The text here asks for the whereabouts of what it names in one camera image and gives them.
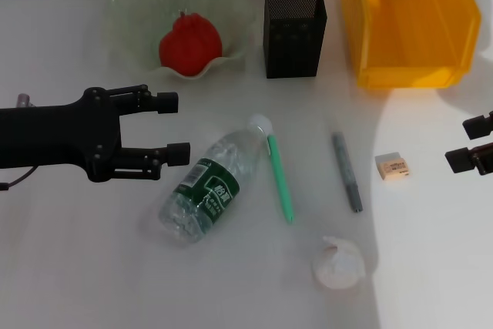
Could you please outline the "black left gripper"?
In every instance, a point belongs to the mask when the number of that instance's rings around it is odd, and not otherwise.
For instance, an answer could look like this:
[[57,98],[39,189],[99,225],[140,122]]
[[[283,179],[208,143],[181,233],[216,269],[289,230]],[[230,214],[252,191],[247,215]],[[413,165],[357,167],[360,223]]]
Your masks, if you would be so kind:
[[159,180],[163,165],[187,166],[190,144],[154,149],[121,148],[119,115],[178,112],[178,94],[147,85],[87,89],[64,106],[1,110],[1,168],[70,164],[89,180]]

